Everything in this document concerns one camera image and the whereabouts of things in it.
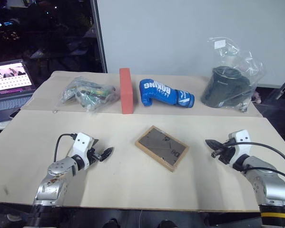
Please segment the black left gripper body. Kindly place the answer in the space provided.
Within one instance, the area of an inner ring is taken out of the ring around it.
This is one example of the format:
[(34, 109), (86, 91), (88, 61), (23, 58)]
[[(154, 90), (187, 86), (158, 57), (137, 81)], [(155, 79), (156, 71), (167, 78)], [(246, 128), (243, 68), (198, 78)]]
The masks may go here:
[(102, 161), (102, 155), (95, 152), (95, 149), (91, 147), (88, 150), (88, 161), (90, 164), (93, 164), (95, 161)]

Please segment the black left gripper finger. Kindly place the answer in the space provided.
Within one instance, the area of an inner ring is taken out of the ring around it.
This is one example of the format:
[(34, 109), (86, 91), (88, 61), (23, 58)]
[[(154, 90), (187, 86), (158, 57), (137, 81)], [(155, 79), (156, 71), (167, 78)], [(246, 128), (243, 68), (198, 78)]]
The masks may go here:
[(114, 151), (114, 148), (107, 148), (101, 155), (101, 159), (100, 161), (104, 161), (105, 159), (107, 159), (111, 154), (112, 152)]
[(112, 152), (114, 151), (114, 147), (110, 147), (110, 148), (107, 148), (101, 155), (102, 158), (107, 158), (109, 157)]

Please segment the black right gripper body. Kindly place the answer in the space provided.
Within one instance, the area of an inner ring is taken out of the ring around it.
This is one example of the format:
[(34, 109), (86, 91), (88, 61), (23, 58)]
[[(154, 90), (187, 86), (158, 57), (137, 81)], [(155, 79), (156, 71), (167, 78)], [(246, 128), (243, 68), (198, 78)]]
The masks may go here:
[(219, 143), (219, 160), (224, 164), (229, 164), (235, 154), (235, 141), (227, 141), (225, 143)]

